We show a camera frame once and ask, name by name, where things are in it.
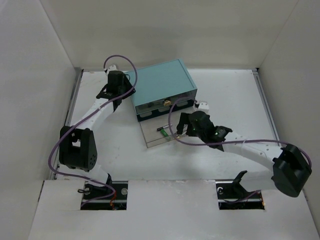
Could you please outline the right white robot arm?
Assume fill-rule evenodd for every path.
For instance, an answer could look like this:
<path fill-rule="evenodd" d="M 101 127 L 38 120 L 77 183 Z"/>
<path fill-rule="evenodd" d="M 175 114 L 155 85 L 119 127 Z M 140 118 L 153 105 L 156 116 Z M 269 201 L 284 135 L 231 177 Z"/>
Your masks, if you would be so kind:
<path fill-rule="evenodd" d="M 275 188 L 286 196 L 300 195 L 312 173 L 311 159 L 301 148 L 272 139 L 248 139 L 231 128 L 214 125 L 203 111 L 181 113 L 176 133 L 197 137 L 201 145 L 239 155 L 268 168 Z"/>

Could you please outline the clear drawer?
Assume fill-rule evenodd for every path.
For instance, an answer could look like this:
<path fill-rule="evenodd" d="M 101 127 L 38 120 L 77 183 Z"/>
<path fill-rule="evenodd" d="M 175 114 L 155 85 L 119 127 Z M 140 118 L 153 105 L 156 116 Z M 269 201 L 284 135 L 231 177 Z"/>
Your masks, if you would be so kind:
<path fill-rule="evenodd" d="M 178 108 L 188 108 L 193 104 L 196 98 L 197 90 L 191 90 L 184 93 L 176 94 L 173 96 L 147 101 L 146 103 L 142 103 L 140 105 L 135 106 L 135 112 L 137 115 L 144 114 L 150 111 L 159 110 L 164 111 L 166 108 L 172 106 L 172 104 L 178 100 L 179 102 L 176 104 Z"/>
<path fill-rule="evenodd" d="M 171 113 L 170 124 L 174 134 L 177 132 L 177 125 L 179 123 L 181 113 L 191 114 L 194 111 L 195 109 L 193 107 L 189 107 Z M 165 114 L 140 122 L 140 127 L 147 148 L 152 148 L 157 145 L 161 145 L 174 140 L 174 137 L 172 137 L 169 127 L 164 130 L 168 133 L 170 139 L 166 139 L 160 131 L 157 131 L 157 128 L 169 125 L 168 118 L 169 115 Z"/>

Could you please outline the black clear mascara tube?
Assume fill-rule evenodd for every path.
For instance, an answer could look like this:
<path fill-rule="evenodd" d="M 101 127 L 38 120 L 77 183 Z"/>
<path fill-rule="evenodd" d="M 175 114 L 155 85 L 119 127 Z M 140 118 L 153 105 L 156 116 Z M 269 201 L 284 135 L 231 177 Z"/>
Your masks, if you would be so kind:
<path fill-rule="evenodd" d="M 161 126 L 161 127 L 158 127 L 158 128 L 156 129 L 156 131 L 157 131 L 157 132 L 160 132 L 161 130 L 167 129 L 168 127 L 169 127 L 169 125 Z"/>

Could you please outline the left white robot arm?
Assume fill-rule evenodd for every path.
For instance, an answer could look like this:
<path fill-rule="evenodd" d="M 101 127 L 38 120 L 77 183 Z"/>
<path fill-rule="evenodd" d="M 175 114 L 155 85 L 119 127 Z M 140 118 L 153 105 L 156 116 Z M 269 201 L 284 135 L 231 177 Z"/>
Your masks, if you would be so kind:
<path fill-rule="evenodd" d="M 95 132 L 113 114 L 122 101 L 135 93 L 129 76 L 120 70 L 107 71 L 107 84 L 78 125 L 59 144 L 59 163 L 70 169 L 70 175 L 80 175 L 98 183 L 95 193 L 100 199 L 112 195 L 107 183 L 109 174 L 98 164 Z"/>

